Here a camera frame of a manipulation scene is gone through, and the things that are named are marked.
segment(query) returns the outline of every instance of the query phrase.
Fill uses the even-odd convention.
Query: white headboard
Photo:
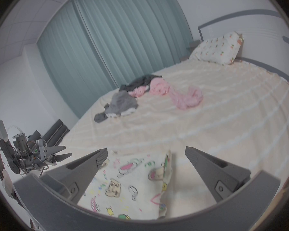
[[[244,10],[228,14],[198,27],[201,40],[236,31],[244,43],[237,59],[276,72],[289,82],[289,29],[273,10]]]

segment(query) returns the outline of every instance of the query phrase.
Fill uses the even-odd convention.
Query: pillow
[[[235,60],[243,40],[243,36],[236,32],[227,33],[218,38],[204,40],[194,49],[189,59],[198,59],[200,61],[214,62],[221,65],[231,64]]]

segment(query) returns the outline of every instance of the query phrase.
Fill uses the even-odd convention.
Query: curtain fold
[[[54,85],[80,118],[121,84],[179,63],[192,41],[177,0],[70,0],[38,47]]]

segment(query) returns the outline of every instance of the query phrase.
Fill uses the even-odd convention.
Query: mattress
[[[199,86],[199,106],[177,109],[169,96],[146,93],[136,112],[95,123],[114,90],[102,96],[64,137],[65,164],[95,150],[118,154],[151,151],[173,154],[173,176],[165,194],[167,218],[197,212],[216,204],[208,188],[185,157],[191,146],[251,170],[281,179],[289,176],[289,83],[277,74],[246,62],[221,66],[187,60],[156,72],[175,90]]]

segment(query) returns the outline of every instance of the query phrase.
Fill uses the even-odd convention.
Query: bed sheet
[[[73,155],[65,164],[95,150],[118,154],[151,151],[173,154],[173,175],[164,196],[167,217],[190,214],[216,202],[185,157],[191,146],[251,170],[281,179],[289,176],[289,83],[277,74],[245,62],[221,66],[187,60],[156,72],[175,90],[199,86],[204,99],[196,108],[178,110],[169,96],[146,93],[136,112],[95,123],[114,90],[99,98],[61,145]]]

